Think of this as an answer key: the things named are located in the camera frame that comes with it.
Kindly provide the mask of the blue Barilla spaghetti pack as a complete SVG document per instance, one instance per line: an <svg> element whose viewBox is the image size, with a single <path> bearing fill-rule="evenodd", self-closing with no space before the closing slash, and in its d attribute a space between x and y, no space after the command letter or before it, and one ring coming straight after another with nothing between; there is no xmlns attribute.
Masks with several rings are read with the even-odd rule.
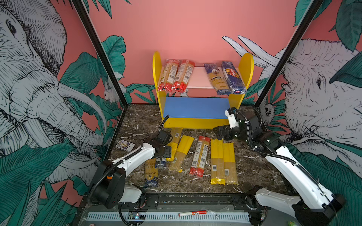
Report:
<svg viewBox="0 0 362 226"><path fill-rule="evenodd" d="M233 63L223 61L221 67L231 93L240 95L245 94L247 89Z"/></svg>

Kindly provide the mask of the red spaghetti pack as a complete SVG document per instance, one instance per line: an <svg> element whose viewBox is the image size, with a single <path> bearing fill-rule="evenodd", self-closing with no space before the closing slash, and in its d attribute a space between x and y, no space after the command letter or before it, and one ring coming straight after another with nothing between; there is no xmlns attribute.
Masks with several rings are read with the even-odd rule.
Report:
<svg viewBox="0 0 362 226"><path fill-rule="evenodd" d="M189 84L189 80L192 75L194 67L195 67L195 62L191 60L182 60L181 65L178 68L174 84L171 87L171 90L184 93L186 91L187 85Z"/></svg>
<svg viewBox="0 0 362 226"><path fill-rule="evenodd" d="M167 59L163 72L160 75L158 82L158 91L172 91L172 86L174 84L175 76L177 74L178 67L180 65L180 60L177 59Z"/></svg>
<svg viewBox="0 0 362 226"><path fill-rule="evenodd" d="M189 174L202 178L206 164L206 157L209 150L211 139L209 137L199 136L194 157Z"/></svg>

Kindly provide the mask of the dark-blue-top Arbella spaghetti pack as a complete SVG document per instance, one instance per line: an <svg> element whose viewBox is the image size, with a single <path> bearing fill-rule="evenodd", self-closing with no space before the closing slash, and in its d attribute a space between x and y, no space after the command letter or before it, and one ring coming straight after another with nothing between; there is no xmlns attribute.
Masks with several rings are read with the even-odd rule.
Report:
<svg viewBox="0 0 362 226"><path fill-rule="evenodd" d="M220 72L217 64L204 64L207 77L215 89L217 95L230 95L231 91L223 73Z"/></svg>

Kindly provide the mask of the clear blue-end spaghetti pack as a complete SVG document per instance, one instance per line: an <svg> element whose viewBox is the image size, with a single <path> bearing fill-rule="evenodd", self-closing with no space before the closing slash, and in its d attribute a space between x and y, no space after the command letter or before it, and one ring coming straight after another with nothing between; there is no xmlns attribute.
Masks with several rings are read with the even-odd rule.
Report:
<svg viewBox="0 0 362 226"><path fill-rule="evenodd" d="M167 167L166 158L157 158L155 163L156 169L165 169Z"/></svg>

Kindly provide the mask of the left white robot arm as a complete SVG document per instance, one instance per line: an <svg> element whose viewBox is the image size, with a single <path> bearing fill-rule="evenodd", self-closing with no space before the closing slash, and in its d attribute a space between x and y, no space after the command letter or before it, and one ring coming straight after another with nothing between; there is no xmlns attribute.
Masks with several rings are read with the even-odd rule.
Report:
<svg viewBox="0 0 362 226"><path fill-rule="evenodd" d="M112 209L119 203L137 203L142 189L127 185L126 178L140 165L153 158L169 158L173 137L170 132L160 130L155 138L143 142L137 149L114 161L105 160L97 168L89 185L87 204L103 205Z"/></svg>

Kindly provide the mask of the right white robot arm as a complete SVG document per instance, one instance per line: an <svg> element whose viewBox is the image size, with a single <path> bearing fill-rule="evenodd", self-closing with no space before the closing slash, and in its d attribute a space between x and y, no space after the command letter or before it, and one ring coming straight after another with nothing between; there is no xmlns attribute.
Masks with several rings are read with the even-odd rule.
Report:
<svg viewBox="0 0 362 226"><path fill-rule="evenodd" d="M270 162L295 189L290 196L256 186L245 196L249 209L270 207L295 217L303 226L327 226L343 208L346 200L315 179L292 155L286 144L268 132L260 113L246 114L231 107L225 110L228 124L215 127L218 140L245 140L250 149Z"/></svg>

